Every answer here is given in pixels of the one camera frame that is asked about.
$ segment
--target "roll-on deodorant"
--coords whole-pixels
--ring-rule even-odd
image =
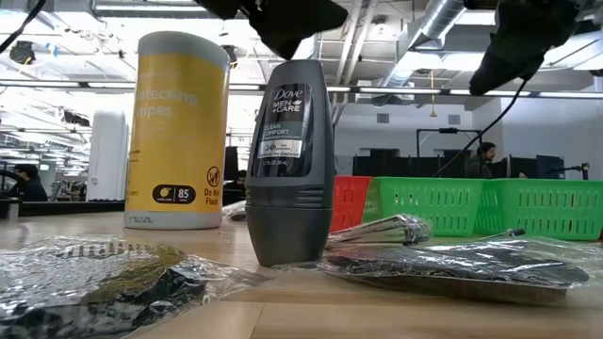
[[[274,69],[253,135],[247,222],[262,266],[317,260],[333,213],[334,139],[317,60]]]
[[[187,33],[139,42],[124,223],[138,229],[220,226],[230,59]]]

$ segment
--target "deodorant label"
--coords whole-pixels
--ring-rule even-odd
[[[141,58],[126,208],[219,213],[228,72],[176,54]]]
[[[269,97],[253,162],[256,177],[302,177],[312,167],[312,88],[287,84]]]

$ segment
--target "black cable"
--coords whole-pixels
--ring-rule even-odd
[[[10,34],[8,38],[4,40],[2,44],[0,44],[0,54],[4,53],[4,51],[6,51],[7,48],[12,44],[12,42],[15,41],[23,33],[25,27],[36,18],[36,16],[38,15],[38,13],[40,13],[41,8],[43,8],[44,5],[46,5],[46,0],[38,1],[38,4],[36,4],[36,6],[31,9],[29,14],[27,14],[25,20],[23,20],[21,27],[19,27],[19,29],[17,29],[16,31],[12,32],[12,34]]]
[[[473,145],[474,142],[476,142],[481,136],[483,136],[492,127],[494,127],[494,125],[496,125],[511,110],[511,107],[513,107],[513,105],[515,105],[517,98],[519,98],[519,94],[524,89],[526,84],[528,84],[528,80],[524,80],[524,82],[521,84],[521,86],[519,87],[519,89],[517,90],[515,95],[513,96],[513,99],[511,100],[511,102],[507,105],[507,108],[505,108],[505,110],[503,110],[502,113],[500,113],[500,115],[494,121],[492,121],[486,128],[484,128],[473,139],[471,139],[471,141],[469,141],[469,143],[466,146],[464,146],[464,148],[462,150],[460,150],[458,153],[456,153],[456,155],[454,155],[452,157],[452,159],[450,159],[450,161],[448,161],[446,163],[446,165],[444,165],[439,171],[437,171],[433,175],[433,177],[440,175],[450,164],[452,164],[454,162],[454,160],[456,160],[456,158],[458,158],[461,154],[464,154],[465,151],[467,151],[469,148],[471,148],[471,145]]]

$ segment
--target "yellow label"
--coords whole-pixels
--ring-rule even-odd
[[[194,56],[139,63],[126,209],[221,209],[228,73]]]

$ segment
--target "plastic bag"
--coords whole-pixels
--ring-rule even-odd
[[[265,280],[168,246],[53,237],[0,253],[0,337],[121,337]]]
[[[329,235],[328,248],[359,243],[400,243],[414,245],[428,241],[432,225],[422,218],[399,214],[390,218],[362,224]]]
[[[224,206],[222,208],[222,216],[228,218],[232,221],[245,221],[247,220],[247,215],[245,214],[245,204],[247,202],[235,202]]]
[[[603,250],[551,239],[431,247],[357,246],[296,267],[380,287],[538,305],[601,307]]]

